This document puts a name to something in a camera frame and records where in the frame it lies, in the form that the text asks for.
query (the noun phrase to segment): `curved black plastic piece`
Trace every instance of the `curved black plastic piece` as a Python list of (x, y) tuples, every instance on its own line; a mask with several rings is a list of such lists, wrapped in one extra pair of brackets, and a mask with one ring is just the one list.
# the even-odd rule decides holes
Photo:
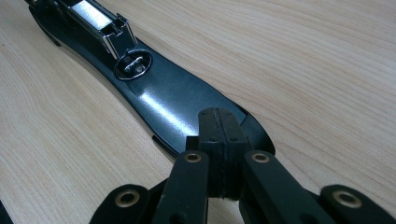
[(11, 217), (7, 213), (6, 208), (3, 206), (3, 203), (0, 201), (0, 223), (2, 224), (13, 224)]
[(378, 204), (346, 186), (325, 187), (318, 202), (337, 223), (396, 223), (396, 219)]
[(187, 136), (198, 135), (198, 114), (209, 107), (232, 112), (255, 149), (275, 154), (264, 128), (245, 109), (141, 40), (133, 50), (150, 53), (150, 68), (140, 77), (121, 80), (114, 74), (117, 60), (89, 31), (78, 25), (69, 26), (51, 6), (30, 5), (29, 9), (57, 46), (69, 47), (81, 55), (117, 88), (171, 156), (185, 150)]
[(150, 194), (137, 185), (124, 185), (111, 191), (92, 216), (91, 224), (144, 223)]

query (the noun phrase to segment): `black mechanical assembly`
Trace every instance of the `black mechanical assembly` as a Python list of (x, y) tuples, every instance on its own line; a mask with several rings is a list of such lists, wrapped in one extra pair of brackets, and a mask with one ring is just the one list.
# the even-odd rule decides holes
[(210, 197), (239, 200), (246, 223), (396, 223), (354, 189), (303, 189), (257, 120), (137, 39), (120, 14), (94, 0), (25, 1), (49, 39), (92, 64), (176, 158), (153, 189), (114, 189), (92, 224), (206, 223)]
[(251, 144), (275, 153), (260, 123), (219, 91), (137, 39), (129, 22), (94, 0), (26, 0), (37, 24), (57, 46), (78, 53), (114, 85), (175, 157), (198, 134), (196, 115), (209, 107), (233, 112)]
[(360, 192), (340, 185), (319, 196), (304, 189), (266, 151), (254, 150), (229, 111), (199, 114), (199, 135), (189, 136), (166, 180), (154, 187), (114, 189), (92, 217), (105, 223), (206, 223), (208, 198), (239, 200), (245, 223), (396, 223)]

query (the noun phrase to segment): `hole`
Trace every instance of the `hole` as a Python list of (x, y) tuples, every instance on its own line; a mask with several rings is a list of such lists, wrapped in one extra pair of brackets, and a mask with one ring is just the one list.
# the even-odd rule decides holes
[(188, 162), (198, 162), (198, 161), (201, 160), (201, 155), (195, 154), (195, 153), (191, 153), (191, 154), (188, 154), (188, 155), (185, 157), (185, 159), (186, 159), (186, 161), (188, 161)]
[(187, 221), (187, 216), (184, 213), (174, 213), (172, 216), (169, 217), (170, 224), (184, 224)]
[(337, 202), (349, 208), (360, 208), (362, 205), (358, 197), (345, 190), (337, 190), (332, 193), (332, 196)]
[(116, 205), (121, 208), (130, 207), (139, 201), (139, 193), (134, 189), (127, 189), (116, 197)]
[(122, 195), (120, 200), (122, 203), (130, 203), (131, 201), (134, 200), (134, 195), (132, 193), (124, 194), (124, 195)]
[(261, 153), (256, 153), (251, 156), (251, 158), (256, 162), (268, 162), (270, 159)]
[(300, 220), (304, 223), (304, 224), (318, 224), (318, 220), (309, 214), (301, 214), (300, 215)]

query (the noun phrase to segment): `wood grain surface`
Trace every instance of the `wood grain surface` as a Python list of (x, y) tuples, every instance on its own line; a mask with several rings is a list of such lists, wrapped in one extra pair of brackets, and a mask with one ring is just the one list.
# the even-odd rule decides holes
[[(262, 124), (315, 193), (342, 184), (396, 217), (394, 0), (99, 0), (136, 36)], [(88, 223), (114, 188), (172, 162), (120, 94), (0, 1), (0, 199), (15, 223)], [(241, 223), (210, 200), (210, 223)]]

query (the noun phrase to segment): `black plastic part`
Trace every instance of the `black plastic part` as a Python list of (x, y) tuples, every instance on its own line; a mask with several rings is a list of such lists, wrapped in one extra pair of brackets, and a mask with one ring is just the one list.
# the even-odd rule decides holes
[(323, 188), (318, 202), (337, 223), (396, 223), (388, 212), (367, 196), (345, 186), (332, 185)]
[(203, 152), (179, 154), (151, 223), (206, 223), (208, 168)]
[(137, 185), (124, 185), (111, 191), (93, 214), (91, 224), (142, 223), (149, 204), (149, 191)]
[(199, 136), (189, 138), (186, 147), (203, 151), (210, 158), (208, 196), (238, 199), (241, 163), (251, 144), (230, 111), (208, 108), (198, 118)]
[(335, 223), (272, 154), (249, 151), (242, 169), (269, 223)]
[(57, 45), (69, 47), (92, 64), (122, 94), (173, 157), (185, 150), (186, 137), (198, 134), (197, 115), (209, 107), (234, 113), (238, 124), (255, 149), (275, 153), (260, 123), (219, 91), (165, 59), (142, 41), (134, 50), (147, 50), (152, 65), (141, 77), (119, 80), (114, 74), (117, 61), (82, 26), (65, 24), (51, 6), (29, 6), (46, 35)]
[(239, 199), (239, 212), (245, 224), (268, 224), (268, 220), (260, 208), (248, 185), (244, 185)]
[(6, 208), (3, 206), (3, 203), (0, 201), (0, 223), (2, 224), (13, 224), (11, 217), (7, 213)]
[(160, 202), (161, 196), (163, 195), (163, 189), (165, 188), (167, 180), (168, 179), (165, 179), (163, 182), (148, 191), (148, 204), (140, 223), (151, 223), (151, 220), (154, 217), (155, 211), (157, 209), (157, 205)]

